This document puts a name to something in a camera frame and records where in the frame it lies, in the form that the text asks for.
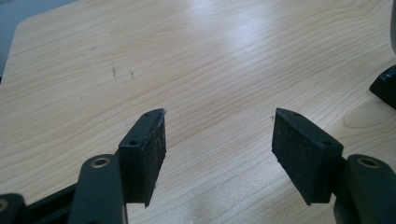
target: black mechanical part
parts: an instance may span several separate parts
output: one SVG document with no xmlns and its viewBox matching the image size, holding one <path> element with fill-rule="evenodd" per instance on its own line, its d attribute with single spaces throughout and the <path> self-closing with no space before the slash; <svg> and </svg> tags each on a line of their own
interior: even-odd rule
<svg viewBox="0 0 396 224">
<path fill-rule="evenodd" d="M 370 91 L 396 109 L 396 65 L 381 73 L 370 86 Z"/>
<path fill-rule="evenodd" d="M 152 197 L 166 153 L 164 115 L 141 116 L 114 156 L 84 163 L 77 184 L 28 206 L 19 194 L 0 195 L 1 223 L 127 223 L 125 204 L 148 206 Z"/>
<path fill-rule="evenodd" d="M 120 142 L 116 154 L 127 203 L 149 206 L 166 153 L 164 113 L 144 114 Z"/>
<path fill-rule="evenodd" d="M 393 0 L 390 19 L 390 43 L 396 53 L 396 0 Z M 396 65 L 381 73 L 370 86 L 370 91 L 396 109 Z"/>
<path fill-rule="evenodd" d="M 304 116 L 278 108 L 272 148 L 306 204 L 330 201 L 327 176 L 343 151 L 337 140 Z"/>
<path fill-rule="evenodd" d="M 333 193 L 337 223 L 396 223 L 396 175 L 372 157 L 345 160 L 342 149 L 300 114 L 276 110 L 273 152 L 307 204 L 328 203 Z"/>
<path fill-rule="evenodd" d="M 85 161 L 67 223 L 124 224 L 126 216 L 119 160 L 113 155 L 99 155 Z"/>
</svg>

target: black rubber pad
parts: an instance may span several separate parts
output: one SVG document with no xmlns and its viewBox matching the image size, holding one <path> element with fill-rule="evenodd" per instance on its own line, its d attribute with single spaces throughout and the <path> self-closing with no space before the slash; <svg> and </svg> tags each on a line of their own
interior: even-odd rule
<svg viewBox="0 0 396 224">
<path fill-rule="evenodd" d="M 328 203 L 330 171 L 343 146 L 304 116 L 276 109 L 273 153 L 306 204 Z"/>
</svg>

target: screw hole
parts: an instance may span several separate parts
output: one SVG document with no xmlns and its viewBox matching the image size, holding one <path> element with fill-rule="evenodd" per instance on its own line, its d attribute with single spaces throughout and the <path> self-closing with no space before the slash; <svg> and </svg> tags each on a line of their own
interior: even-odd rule
<svg viewBox="0 0 396 224">
<path fill-rule="evenodd" d="M 129 145 L 131 145 L 132 147 L 137 146 L 137 144 L 139 144 L 139 143 L 135 140 L 132 140 L 131 142 L 129 142 Z"/>
<path fill-rule="evenodd" d="M 378 162 L 376 162 L 370 158 L 358 158 L 358 163 L 360 163 L 363 166 L 366 166 L 369 168 L 374 168 L 374 169 L 381 167 L 381 165 L 379 165 Z"/>
<path fill-rule="evenodd" d="M 108 165 L 110 163 L 110 159 L 108 158 L 99 158 L 91 162 L 91 167 L 93 168 L 100 168 Z"/>
<path fill-rule="evenodd" d="M 332 145 L 332 143 L 329 142 L 329 141 L 323 141 L 322 144 L 325 145 L 325 146 L 331 146 Z"/>
</svg>

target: gray floor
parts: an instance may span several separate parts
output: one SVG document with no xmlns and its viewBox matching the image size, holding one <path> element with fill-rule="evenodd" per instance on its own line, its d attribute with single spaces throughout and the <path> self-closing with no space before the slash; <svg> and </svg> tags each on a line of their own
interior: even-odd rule
<svg viewBox="0 0 396 224">
<path fill-rule="evenodd" d="M 0 0 L 0 81 L 18 23 L 77 0 Z"/>
</svg>

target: wooden table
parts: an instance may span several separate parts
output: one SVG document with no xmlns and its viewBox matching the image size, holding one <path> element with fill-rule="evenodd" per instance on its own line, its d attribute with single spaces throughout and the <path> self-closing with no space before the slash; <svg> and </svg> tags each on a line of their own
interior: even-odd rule
<svg viewBox="0 0 396 224">
<path fill-rule="evenodd" d="M 391 1 L 82 0 L 23 21 L 0 87 L 0 193 L 27 203 L 163 107 L 168 152 L 131 223 L 334 223 L 271 152 L 277 107 L 396 169 Z"/>
</svg>

